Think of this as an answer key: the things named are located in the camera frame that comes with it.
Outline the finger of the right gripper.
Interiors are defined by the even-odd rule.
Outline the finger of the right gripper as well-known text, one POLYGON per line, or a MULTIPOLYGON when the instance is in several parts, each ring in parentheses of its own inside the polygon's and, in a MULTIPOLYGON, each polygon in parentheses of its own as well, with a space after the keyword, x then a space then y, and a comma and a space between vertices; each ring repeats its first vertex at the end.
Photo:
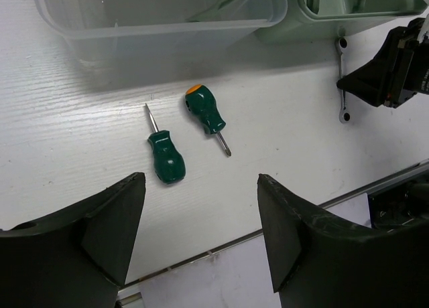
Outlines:
POLYGON ((381 48, 374 58, 357 70, 343 76, 336 86, 374 107, 386 105, 385 74, 388 50, 381 48))

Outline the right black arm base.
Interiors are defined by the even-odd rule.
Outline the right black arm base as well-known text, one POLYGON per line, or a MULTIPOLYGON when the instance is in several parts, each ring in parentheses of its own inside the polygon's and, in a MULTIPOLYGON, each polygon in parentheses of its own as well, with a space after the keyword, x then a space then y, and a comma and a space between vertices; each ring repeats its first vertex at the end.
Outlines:
POLYGON ((428 174, 369 195, 371 227, 391 232, 428 219, 428 174))

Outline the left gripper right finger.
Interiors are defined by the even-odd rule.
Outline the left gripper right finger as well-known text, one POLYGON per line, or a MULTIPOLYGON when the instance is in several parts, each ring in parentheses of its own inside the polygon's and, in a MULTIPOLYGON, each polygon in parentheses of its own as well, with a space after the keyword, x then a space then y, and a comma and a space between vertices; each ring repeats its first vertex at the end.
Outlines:
POLYGON ((262 174, 257 200, 283 307, 427 307, 428 219, 391 232, 332 214, 262 174))

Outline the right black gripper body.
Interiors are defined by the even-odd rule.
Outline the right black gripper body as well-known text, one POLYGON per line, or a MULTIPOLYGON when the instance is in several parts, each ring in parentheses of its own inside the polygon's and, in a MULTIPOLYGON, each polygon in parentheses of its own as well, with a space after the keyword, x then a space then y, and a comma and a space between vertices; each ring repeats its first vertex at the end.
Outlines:
POLYGON ((428 94, 428 36, 419 39, 424 22, 416 18, 388 33, 377 53, 381 61, 377 106, 397 108, 417 94, 428 94))

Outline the green plastic toolbox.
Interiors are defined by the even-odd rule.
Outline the green plastic toolbox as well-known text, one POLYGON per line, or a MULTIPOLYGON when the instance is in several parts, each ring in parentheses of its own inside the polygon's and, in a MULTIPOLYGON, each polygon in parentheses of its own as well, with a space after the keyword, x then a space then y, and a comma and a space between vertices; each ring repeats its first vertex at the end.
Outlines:
POLYGON ((34 0, 82 60, 212 52, 255 33, 266 44, 334 39, 420 15, 425 0, 34 0))

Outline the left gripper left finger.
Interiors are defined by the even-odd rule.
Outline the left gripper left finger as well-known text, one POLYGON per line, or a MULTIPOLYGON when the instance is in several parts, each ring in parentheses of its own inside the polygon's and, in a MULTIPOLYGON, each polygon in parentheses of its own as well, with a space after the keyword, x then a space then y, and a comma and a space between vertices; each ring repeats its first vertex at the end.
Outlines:
POLYGON ((116 307, 145 200, 145 175, 1 231, 2 307, 116 307))

